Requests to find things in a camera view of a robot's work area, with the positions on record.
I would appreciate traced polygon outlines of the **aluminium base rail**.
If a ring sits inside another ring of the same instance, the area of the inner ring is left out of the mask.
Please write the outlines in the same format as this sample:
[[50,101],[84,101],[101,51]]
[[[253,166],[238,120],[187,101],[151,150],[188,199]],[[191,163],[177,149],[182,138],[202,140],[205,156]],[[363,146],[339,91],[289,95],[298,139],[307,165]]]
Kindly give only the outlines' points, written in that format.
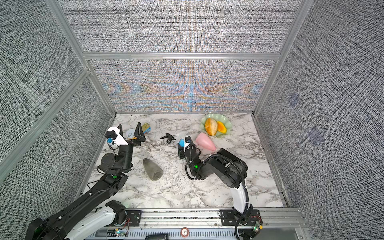
[[[114,215],[101,208],[92,216],[101,223],[91,226],[91,220],[80,223],[75,230],[77,240],[144,240],[160,234],[169,240],[234,240],[235,217],[231,208],[127,209],[128,223],[105,225]],[[254,208],[239,233],[255,233],[256,240],[310,240],[304,217],[297,208]]]

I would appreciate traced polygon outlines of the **grey translucent bottle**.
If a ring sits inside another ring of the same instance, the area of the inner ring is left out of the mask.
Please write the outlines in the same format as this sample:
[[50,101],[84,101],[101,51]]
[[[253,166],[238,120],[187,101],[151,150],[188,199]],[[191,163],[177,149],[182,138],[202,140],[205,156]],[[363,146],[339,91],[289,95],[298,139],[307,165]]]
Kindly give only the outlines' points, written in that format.
[[164,174],[162,168],[150,159],[144,158],[143,166],[152,181],[158,181]]

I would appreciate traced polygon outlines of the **light green wavy plate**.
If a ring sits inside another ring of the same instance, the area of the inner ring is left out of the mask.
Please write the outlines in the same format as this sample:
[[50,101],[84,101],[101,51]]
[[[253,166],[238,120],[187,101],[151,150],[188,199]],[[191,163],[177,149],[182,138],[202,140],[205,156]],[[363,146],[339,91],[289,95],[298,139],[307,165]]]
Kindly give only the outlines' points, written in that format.
[[233,125],[227,116],[211,113],[200,120],[200,128],[208,136],[222,138],[232,133]]

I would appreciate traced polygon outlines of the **blue plastic spray bottle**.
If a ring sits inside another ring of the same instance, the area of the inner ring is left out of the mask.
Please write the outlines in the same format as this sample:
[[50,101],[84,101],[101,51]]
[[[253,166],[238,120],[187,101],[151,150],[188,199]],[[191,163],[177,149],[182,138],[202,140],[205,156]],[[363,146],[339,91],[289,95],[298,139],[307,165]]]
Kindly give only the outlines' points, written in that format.
[[180,145],[181,148],[184,148],[185,147],[185,139],[184,138],[181,138],[178,142],[178,144]]

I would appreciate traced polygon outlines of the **pink plastic spray bottle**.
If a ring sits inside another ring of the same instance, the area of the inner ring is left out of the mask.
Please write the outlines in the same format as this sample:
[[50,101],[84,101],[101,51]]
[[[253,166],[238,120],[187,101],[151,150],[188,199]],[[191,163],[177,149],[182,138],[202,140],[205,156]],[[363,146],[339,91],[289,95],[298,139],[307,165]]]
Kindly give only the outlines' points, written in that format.
[[196,144],[201,146],[202,148],[210,151],[215,151],[216,146],[213,143],[213,141],[205,134],[205,133],[200,133],[197,138],[196,138]]

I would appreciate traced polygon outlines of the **small orange fruit slice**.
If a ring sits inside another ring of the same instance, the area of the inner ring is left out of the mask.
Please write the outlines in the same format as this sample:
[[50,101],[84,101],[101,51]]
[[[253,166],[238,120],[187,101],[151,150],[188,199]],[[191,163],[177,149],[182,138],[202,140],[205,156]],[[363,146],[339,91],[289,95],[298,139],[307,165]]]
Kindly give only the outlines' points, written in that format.
[[222,134],[226,134],[227,131],[228,130],[227,130],[226,126],[222,122],[217,121],[217,132],[222,133]]

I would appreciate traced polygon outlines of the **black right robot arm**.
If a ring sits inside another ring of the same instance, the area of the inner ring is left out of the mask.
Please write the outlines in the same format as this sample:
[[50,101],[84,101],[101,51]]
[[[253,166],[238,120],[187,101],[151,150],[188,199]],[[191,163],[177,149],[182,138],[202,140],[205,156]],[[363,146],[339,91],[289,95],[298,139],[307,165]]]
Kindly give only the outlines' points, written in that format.
[[200,159],[201,150],[191,137],[185,137],[177,144],[178,157],[185,159],[185,172],[192,181],[202,181],[216,175],[228,188],[233,197],[235,220],[244,225],[251,217],[253,206],[250,203],[246,178],[247,164],[225,149]]

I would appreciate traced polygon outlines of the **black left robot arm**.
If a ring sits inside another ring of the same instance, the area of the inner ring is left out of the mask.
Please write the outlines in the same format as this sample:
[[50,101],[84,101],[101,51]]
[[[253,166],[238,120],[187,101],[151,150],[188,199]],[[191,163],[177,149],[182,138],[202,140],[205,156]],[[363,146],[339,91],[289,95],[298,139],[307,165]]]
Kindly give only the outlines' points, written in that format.
[[138,123],[130,139],[123,137],[121,125],[110,127],[105,138],[113,153],[105,154],[98,166],[103,176],[66,208],[45,220],[32,221],[26,240],[84,240],[105,226],[122,226],[128,222],[126,207],[110,198],[127,182],[127,173],[133,168],[134,147],[144,143],[146,137]]

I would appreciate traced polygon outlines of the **black spray nozzle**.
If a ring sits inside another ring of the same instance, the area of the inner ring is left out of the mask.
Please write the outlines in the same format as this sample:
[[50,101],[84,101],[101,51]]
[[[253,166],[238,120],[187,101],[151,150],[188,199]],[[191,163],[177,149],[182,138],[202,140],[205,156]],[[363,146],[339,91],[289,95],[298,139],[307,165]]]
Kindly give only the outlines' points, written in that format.
[[160,137],[161,140],[166,140],[167,145],[175,141],[175,137],[169,133],[166,133],[163,137]]

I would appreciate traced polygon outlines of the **gold rectangular tin can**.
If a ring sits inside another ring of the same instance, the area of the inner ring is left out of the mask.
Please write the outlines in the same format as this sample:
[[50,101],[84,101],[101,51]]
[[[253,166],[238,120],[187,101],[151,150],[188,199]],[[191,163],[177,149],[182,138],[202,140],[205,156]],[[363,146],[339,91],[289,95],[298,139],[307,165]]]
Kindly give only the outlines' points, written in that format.
[[142,125],[142,130],[143,130],[143,133],[144,133],[144,134],[149,133],[149,132],[151,131],[151,126],[150,126],[150,124],[149,124],[149,123],[144,123],[144,124]]

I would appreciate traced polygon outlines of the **round white-lid can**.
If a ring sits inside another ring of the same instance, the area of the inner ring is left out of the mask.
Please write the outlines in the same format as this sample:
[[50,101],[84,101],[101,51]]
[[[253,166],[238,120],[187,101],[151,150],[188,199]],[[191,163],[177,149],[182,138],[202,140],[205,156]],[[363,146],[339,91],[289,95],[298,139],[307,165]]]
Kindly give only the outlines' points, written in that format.
[[133,140],[137,137],[135,136],[135,129],[129,129],[126,131],[126,140]]

